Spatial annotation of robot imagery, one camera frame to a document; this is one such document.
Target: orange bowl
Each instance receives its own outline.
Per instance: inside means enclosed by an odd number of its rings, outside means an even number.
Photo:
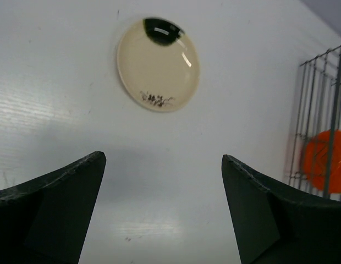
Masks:
[[[317,190],[325,186],[328,141],[331,131],[324,131],[315,136],[307,144],[302,157],[302,169],[307,179]],[[336,130],[333,143],[333,156],[329,190],[331,193],[341,193],[341,130]]]

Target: orange plate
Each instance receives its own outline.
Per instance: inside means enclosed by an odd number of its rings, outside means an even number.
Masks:
[[[303,170],[317,190],[325,185],[328,140],[331,131],[315,136],[306,146]],[[335,131],[329,193],[341,193],[341,130]]]

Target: metal wire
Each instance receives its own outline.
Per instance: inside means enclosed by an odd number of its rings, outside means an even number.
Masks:
[[[292,153],[287,157],[291,161],[287,172],[288,184],[314,195],[331,198],[328,191],[334,134],[335,130],[341,127],[341,45],[307,60],[300,65],[300,68],[302,80],[298,90],[298,113],[293,128],[294,145]],[[326,172],[323,175],[315,175],[317,144],[320,142],[315,137],[324,130],[331,131],[329,141],[323,142],[327,146]],[[304,150],[312,139],[315,144],[313,152],[316,153],[313,155],[308,180],[307,172],[304,172],[303,168]],[[323,190],[317,190],[311,184],[314,177],[325,178]]]

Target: beige plate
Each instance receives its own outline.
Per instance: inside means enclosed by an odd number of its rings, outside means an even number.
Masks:
[[[193,43],[178,26],[160,18],[146,18],[125,33],[117,64],[128,93],[154,111],[182,108],[199,83]]]

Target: dish rack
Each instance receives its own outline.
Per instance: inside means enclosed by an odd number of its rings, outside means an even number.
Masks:
[[[341,130],[341,45],[300,65],[295,97],[285,182],[299,190],[341,201],[341,194],[328,193],[335,131]],[[315,136],[326,130],[330,130],[330,136],[324,157],[324,188],[317,190],[310,181],[314,175],[309,175],[308,180],[303,169],[304,150]]]

